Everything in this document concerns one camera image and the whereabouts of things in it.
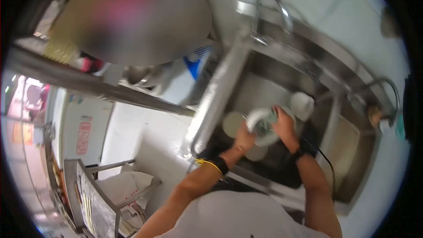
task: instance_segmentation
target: stainless steel sink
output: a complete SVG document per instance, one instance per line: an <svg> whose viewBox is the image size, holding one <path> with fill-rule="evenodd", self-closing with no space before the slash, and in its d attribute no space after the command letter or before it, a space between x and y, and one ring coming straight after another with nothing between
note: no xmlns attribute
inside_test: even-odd
<svg viewBox="0 0 423 238"><path fill-rule="evenodd" d="M299 72L291 66L276 61L266 55L252 51L234 86L221 115L215 116L220 121L216 125L209 143L200 154L212 157L230 148L234 140L222 130L222 118L226 113L236 111L247 115L255 108L280 105L289 107L291 94L297 91L311 96L320 96L328 91L321 83L314 82L310 76ZM319 146L329 119L331 104L325 103L325 109L316 110L309 121L302 123L297 119L297 133L307 137ZM261 161L243 158L237 166L259 176L291 188L299 188L301 180L297 167L290 162L290 153L281 141L268 147L266 157Z"/></svg>
<svg viewBox="0 0 423 238"><path fill-rule="evenodd" d="M239 2L238 12L249 17L254 7ZM280 13L263 8L261 25L267 45L254 44L248 30L239 30L232 48L221 61L206 89L182 143L186 158L218 155L233 139L221 128L230 111L248 114L253 108L287 106L293 92L315 98L315 110L305 123L298 119L297 133L331 160L336 174L336 209L347 214L371 170L379 132L365 112L357 112L345 94L357 85L373 81L372 75L346 50L320 32L293 21L288 37L278 28ZM358 101L376 103L393 111L383 88L374 85ZM228 176L271 194L288 206L304 209L305 192L290 154L282 142L269 147L258 162L241 159ZM323 157L316 160L332 182Z"/></svg>
<svg viewBox="0 0 423 238"><path fill-rule="evenodd" d="M368 117L358 113L345 100L333 115L335 125L329 129L331 139L325 155L335 170L334 198L349 204L369 171L367 168L380 132L370 124ZM326 178L333 184L329 165L324 161L320 163Z"/></svg>

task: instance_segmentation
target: hand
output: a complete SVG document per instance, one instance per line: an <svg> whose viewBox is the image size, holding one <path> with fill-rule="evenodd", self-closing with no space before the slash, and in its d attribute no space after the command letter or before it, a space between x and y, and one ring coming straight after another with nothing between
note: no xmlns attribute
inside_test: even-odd
<svg viewBox="0 0 423 238"><path fill-rule="evenodd" d="M279 136L283 144L291 153L295 153L299 149L298 138L293 128L293 119L279 106L273 106L278 114L278 122L272 123L273 131Z"/></svg>
<svg viewBox="0 0 423 238"><path fill-rule="evenodd" d="M245 121L241 123L240 128L236 132L234 146L240 149L242 152L247 152L254 145L255 134L252 134L247 129Z"/></svg>

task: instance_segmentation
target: metal pipe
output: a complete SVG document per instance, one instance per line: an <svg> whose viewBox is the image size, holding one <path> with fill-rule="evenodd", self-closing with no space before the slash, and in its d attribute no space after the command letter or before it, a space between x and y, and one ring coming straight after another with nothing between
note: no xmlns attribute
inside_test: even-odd
<svg viewBox="0 0 423 238"><path fill-rule="evenodd" d="M391 86L391 88L392 88L392 90L394 91L394 94L395 94L395 104L396 104L395 114L390 116L390 123L389 123L389 125L392 127L392 125L394 125L394 123L395 123L395 120L398 118L399 109L401 108L401 105L400 105L400 101L399 101L398 89L395 86L395 83L391 79L389 79L387 77L379 77L379 78L373 80L370 83L352 88L351 91L347 92L347 96L357 94L358 92L363 91L365 89L368 89L375 84L380 84L381 82L388 83Z"/></svg>
<svg viewBox="0 0 423 238"><path fill-rule="evenodd" d="M80 91L135 106L192 116L194 111L123 86L112 86L101 78L52 61L18 45L10 46L7 66L15 72L44 83Z"/></svg>
<svg viewBox="0 0 423 238"><path fill-rule="evenodd" d="M256 15L254 16L254 19L252 20L251 24L251 37L253 37L254 40L260 42L263 45L267 45L267 42L264 38L260 37L257 33L257 26L258 26L258 20L260 18L260 1L256 0ZM282 0L275 0L280 8L280 13L283 15L283 20L285 22L285 31L288 33L292 33L293 31L293 25L292 25L292 19L291 15L288 13L287 8L283 5Z"/></svg>
<svg viewBox="0 0 423 238"><path fill-rule="evenodd" d="M121 167L124 164L132 164L134 162L135 162L135 160L131 159L131 160L126 160L126 161L122 161L122 162L119 162L119 163L107 164L107 165L100 166L100 167L87 167L87 172L90 173L90 174L97 173L97 172L100 172L100 171L103 171L103 170L112 169L112 168L115 168L115 167Z"/></svg>

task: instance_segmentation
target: faucet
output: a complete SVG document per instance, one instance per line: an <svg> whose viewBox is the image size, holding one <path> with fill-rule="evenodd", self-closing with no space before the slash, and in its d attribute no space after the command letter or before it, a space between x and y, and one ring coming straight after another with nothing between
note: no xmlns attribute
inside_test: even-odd
<svg viewBox="0 0 423 238"><path fill-rule="evenodd" d="M395 114L393 114L393 115L391 115L389 117L389 126L392 127L394 125L395 120L398 118L399 110L400 110L400 107L401 106L400 106L400 103L399 103L398 89L397 89L397 87L395 86L394 82L391 79L389 79L387 77L379 77L379 78L373 80L370 83L367 83L367 84L364 84L364 85L361 85L361 86L358 86L358 87L354 87L352 90L350 90L349 92L346 93L346 96L348 97L349 95L357 94L358 92L363 91L363 90L365 90L367 88L370 88L373 85L379 84L381 82L388 83L392 87L392 90L395 93L395 103L396 103Z"/></svg>
<svg viewBox="0 0 423 238"><path fill-rule="evenodd" d="M251 34L251 37L255 41L257 41L257 42L259 42L263 45L267 45L267 40L257 33L258 20L260 18L260 9L259 9L260 8L260 1L261 0L256 0L256 15L255 15L254 19L252 20L251 33L250 34ZM288 33L292 33L291 15L288 14L286 7L282 3L282 0L275 0L275 1L278 3L278 5L280 7L280 12L283 15L283 20L285 22L285 29L284 30Z"/></svg>

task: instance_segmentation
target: yellow cord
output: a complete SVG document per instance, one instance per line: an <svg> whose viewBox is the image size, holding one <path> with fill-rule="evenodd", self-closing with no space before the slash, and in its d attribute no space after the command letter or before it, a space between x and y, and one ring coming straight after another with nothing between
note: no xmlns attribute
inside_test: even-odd
<svg viewBox="0 0 423 238"><path fill-rule="evenodd" d="M217 166L216 166L214 163L212 163L212 162L209 162L209 161L204 160L203 158L201 158L201 159L195 159L195 162L196 162L196 163L198 163L199 165L203 165L204 163L209 163L209 164L211 164L212 166L216 167L216 168L217 168L217 170L219 170L219 172L220 172L221 174L223 174L223 173L222 173L222 171L219 169L219 167L217 167Z"/></svg>

